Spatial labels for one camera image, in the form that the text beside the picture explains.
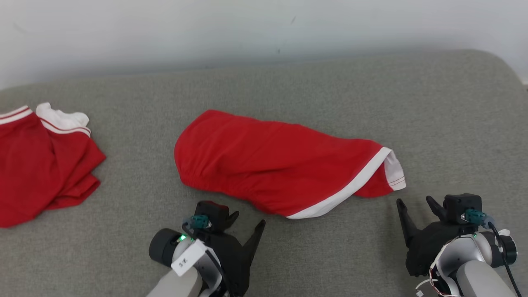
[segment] red fabric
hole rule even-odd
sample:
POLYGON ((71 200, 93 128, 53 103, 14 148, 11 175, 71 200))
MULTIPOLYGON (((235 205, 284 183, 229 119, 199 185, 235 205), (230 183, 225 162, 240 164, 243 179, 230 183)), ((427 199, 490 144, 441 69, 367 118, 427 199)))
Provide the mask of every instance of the red fabric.
POLYGON ((99 185, 105 156, 84 133, 48 131, 36 114, 0 125, 0 227, 78 205, 99 185))
MULTIPOLYGON (((208 110, 179 137, 174 158, 184 184, 290 216, 343 189, 381 148, 370 140, 208 110)), ((380 166, 358 194, 390 192, 380 166)))

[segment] red shorts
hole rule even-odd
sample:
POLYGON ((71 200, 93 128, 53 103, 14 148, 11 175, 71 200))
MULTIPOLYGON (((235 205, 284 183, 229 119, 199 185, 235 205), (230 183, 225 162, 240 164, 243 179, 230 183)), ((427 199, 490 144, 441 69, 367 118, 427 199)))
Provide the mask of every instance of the red shorts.
POLYGON ((289 219, 322 216, 351 195, 374 198, 406 186, 394 152, 375 141, 217 110, 185 129, 174 160, 184 184, 289 219))
POLYGON ((85 114, 45 103, 0 115, 0 227, 82 203, 99 185, 91 171, 106 157, 85 114))

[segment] gray couch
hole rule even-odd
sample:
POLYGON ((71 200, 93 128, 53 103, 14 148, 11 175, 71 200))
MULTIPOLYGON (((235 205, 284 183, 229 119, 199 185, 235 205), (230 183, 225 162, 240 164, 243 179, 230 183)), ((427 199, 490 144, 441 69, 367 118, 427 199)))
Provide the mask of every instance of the gray couch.
MULTIPOLYGON (((528 95, 500 59, 477 51, 94 78, 0 92, 0 113, 49 101, 90 117, 108 157, 100 188, 77 207, 47 211, 0 230, 0 295, 145 296, 167 272, 148 247, 178 229, 208 199, 239 210, 230 233, 266 230, 247 297, 413 296, 396 210, 404 199, 418 227, 436 217, 426 195, 483 197, 519 249, 512 266, 528 294, 528 95), (350 197, 315 219, 288 220, 247 202, 180 183, 173 149, 207 109, 300 123, 395 150, 407 188, 376 199, 350 197)), ((510 284, 504 268, 498 269, 510 284)), ((426 296, 432 290, 424 289, 426 296)))

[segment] white wall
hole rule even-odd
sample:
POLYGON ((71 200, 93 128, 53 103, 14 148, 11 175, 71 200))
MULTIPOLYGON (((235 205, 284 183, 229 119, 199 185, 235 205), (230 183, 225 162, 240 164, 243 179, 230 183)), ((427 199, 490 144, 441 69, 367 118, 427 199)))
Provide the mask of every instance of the white wall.
POLYGON ((0 89, 62 77, 472 48, 528 82, 527 0, 0 0, 0 89))

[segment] white label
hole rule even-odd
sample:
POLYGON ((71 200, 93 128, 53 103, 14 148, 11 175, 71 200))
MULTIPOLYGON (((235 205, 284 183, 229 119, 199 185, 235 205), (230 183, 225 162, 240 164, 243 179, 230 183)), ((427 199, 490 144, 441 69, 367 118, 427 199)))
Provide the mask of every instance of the white label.
POLYGON ((207 247, 197 239, 171 264, 178 276, 184 275, 198 260, 205 255, 207 247))

